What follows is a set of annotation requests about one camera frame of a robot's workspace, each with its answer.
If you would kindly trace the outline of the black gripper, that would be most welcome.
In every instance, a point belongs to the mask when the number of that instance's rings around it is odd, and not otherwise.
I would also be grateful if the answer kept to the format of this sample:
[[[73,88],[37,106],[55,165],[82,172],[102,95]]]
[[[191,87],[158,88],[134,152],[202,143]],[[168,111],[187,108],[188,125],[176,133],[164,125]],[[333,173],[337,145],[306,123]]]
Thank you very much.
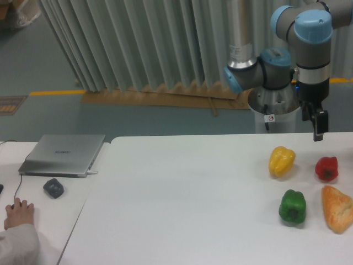
[[[297,95],[301,100],[302,121],[313,124],[313,140],[322,141],[329,131],[329,114],[322,108],[321,102],[329,95],[329,79],[321,83],[307,84],[296,82]]]

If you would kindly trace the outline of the white sleeved forearm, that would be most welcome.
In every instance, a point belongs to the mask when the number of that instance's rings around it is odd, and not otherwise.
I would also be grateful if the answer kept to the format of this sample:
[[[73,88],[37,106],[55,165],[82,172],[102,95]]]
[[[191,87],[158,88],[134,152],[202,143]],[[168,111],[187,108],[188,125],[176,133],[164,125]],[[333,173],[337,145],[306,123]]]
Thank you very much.
[[[1,264],[36,264],[39,237],[34,225],[23,224],[1,232]]]

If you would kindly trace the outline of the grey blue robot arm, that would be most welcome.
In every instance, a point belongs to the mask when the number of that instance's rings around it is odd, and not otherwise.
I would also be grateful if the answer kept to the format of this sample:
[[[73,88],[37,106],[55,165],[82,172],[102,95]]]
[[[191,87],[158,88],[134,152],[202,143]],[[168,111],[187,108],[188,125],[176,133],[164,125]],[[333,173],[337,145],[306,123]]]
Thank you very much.
[[[240,93],[255,87],[280,91],[292,80],[302,109],[311,121],[314,140],[329,131],[329,114],[322,101],[329,95],[330,52],[333,30],[352,25],[352,1],[316,1],[303,8],[281,6],[270,26],[295,52],[295,68],[285,49],[265,49],[254,55],[250,1],[227,1],[229,60],[223,73],[230,90]]]

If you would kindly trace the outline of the person's hand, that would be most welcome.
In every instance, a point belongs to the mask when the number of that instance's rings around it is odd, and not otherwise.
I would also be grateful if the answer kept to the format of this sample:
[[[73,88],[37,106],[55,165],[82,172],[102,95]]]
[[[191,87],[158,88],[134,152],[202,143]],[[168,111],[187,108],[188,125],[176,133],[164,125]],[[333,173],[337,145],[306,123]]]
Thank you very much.
[[[15,198],[13,206],[7,205],[7,218],[4,220],[4,229],[8,230],[20,225],[34,225],[34,204],[27,200]]]

